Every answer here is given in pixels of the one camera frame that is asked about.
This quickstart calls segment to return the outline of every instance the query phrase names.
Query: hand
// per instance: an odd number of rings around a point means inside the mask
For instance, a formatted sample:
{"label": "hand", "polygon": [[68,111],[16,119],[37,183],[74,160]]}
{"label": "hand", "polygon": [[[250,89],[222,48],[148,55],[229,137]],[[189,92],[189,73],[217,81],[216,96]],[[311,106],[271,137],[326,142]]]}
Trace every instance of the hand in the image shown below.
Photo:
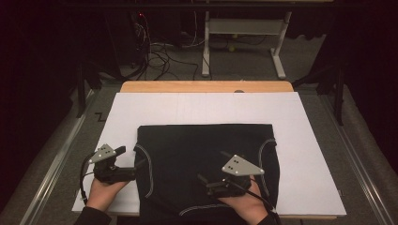
{"label": "hand", "polygon": [[117,193],[128,183],[117,182],[109,185],[94,178],[86,206],[105,212],[114,201]]}
{"label": "hand", "polygon": [[[249,191],[261,196],[260,188],[253,181],[254,177],[252,175],[251,179],[252,186],[249,188]],[[248,193],[239,197],[219,198],[219,200],[231,206],[250,225],[258,224],[268,215],[263,202]]]}

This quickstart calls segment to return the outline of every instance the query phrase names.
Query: silver metal plate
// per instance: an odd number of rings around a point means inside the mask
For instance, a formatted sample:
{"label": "silver metal plate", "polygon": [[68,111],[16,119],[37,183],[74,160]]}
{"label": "silver metal plate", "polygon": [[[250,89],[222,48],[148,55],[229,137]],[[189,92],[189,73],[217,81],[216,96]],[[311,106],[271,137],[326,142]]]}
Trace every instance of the silver metal plate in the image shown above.
{"label": "silver metal plate", "polygon": [[234,155],[229,159],[229,161],[222,167],[222,171],[234,176],[264,174],[263,169],[251,164],[251,162],[237,155]]}
{"label": "silver metal plate", "polygon": [[94,154],[94,156],[88,162],[90,164],[96,163],[115,155],[116,151],[111,146],[105,143],[101,148],[97,150],[96,154]]}

